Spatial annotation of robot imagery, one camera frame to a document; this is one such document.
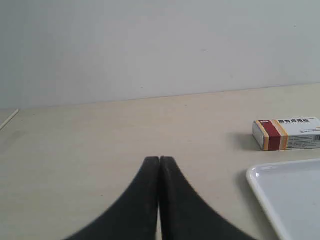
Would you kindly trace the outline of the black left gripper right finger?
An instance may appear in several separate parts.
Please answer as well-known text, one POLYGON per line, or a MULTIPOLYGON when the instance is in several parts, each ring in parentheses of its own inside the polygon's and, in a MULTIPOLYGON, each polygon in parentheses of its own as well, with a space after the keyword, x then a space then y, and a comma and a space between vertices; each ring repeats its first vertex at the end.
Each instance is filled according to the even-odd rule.
POLYGON ((160 158, 159 212, 164 240, 252 239, 197 194, 171 156, 160 158))

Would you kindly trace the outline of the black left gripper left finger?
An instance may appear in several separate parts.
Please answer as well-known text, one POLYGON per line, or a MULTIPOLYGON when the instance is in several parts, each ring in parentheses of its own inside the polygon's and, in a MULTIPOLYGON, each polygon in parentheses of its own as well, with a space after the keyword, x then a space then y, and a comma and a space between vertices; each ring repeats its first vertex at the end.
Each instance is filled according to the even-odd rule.
POLYGON ((160 159, 146 157, 124 193, 69 240, 155 240, 160 159))

